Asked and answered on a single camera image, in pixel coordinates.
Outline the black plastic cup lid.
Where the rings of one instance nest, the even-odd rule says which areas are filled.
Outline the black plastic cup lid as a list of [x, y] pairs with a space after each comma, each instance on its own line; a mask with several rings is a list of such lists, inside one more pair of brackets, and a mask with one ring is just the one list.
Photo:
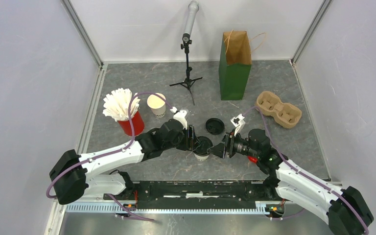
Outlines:
[[213, 146], [212, 141], [205, 136], [198, 136], [197, 142], [194, 145], [194, 154], [199, 157], [206, 157], [209, 155], [208, 149]]

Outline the white paper coffee cup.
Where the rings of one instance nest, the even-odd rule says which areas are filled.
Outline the white paper coffee cup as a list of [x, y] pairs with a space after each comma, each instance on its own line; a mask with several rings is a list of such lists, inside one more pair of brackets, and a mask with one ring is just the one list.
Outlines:
[[196, 159], [199, 160], [199, 161], [205, 161], [205, 160], [208, 159], [209, 154], [200, 154], [200, 153], [194, 152], [194, 156], [195, 156]]

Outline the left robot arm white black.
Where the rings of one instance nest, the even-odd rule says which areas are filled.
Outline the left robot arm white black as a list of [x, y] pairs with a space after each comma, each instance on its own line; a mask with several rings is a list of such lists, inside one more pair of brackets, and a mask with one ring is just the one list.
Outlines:
[[129, 176], [125, 173], [109, 176], [107, 171], [151, 160], [169, 149], [193, 152], [202, 146], [192, 125], [184, 127], [181, 122], [170, 119], [161, 127], [112, 148], [84, 154], [77, 154], [74, 149], [68, 150], [49, 173], [49, 189], [54, 190], [55, 194], [48, 195], [48, 198], [57, 199], [61, 205], [94, 194], [111, 194], [129, 199], [134, 194]]

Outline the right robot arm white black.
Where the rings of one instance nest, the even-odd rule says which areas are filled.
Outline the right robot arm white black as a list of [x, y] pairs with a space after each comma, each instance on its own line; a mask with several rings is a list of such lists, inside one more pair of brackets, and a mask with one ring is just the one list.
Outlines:
[[233, 132], [207, 149], [220, 158], [235, 154], [256, 159], [257, 167], [267, 175], [263, 194], [291, 201], [323, 220], [335, 235], [366, 235], [374, 216], [356, 188], [328, 183], [299, 167], [271, 144], [262, 129], [252, 129], [247, 138]]

